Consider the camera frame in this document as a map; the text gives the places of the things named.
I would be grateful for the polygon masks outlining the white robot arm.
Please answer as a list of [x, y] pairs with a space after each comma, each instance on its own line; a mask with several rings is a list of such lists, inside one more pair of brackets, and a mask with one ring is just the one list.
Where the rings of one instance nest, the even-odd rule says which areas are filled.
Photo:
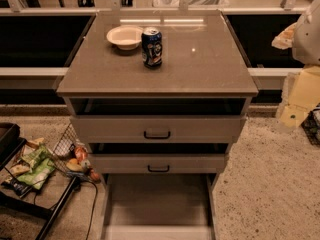
[[320, 65], [320, 0], [299, 17], [292, 45], [292, 55], [303, 64]]

